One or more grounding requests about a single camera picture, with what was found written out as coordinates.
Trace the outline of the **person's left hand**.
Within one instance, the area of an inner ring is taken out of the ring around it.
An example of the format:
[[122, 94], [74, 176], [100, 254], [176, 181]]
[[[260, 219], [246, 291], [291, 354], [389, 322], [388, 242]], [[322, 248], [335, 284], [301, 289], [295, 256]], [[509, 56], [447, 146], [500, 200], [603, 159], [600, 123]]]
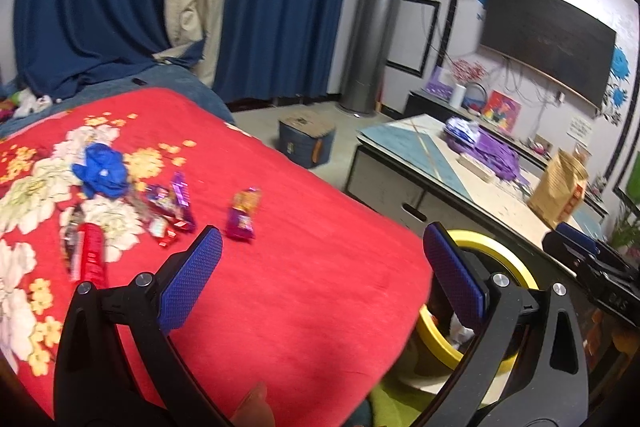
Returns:
[[274, 416], [267, 403], [267, 386], [258, 383], [242, 400], [231, 418], [235, 427], [274, 427]]

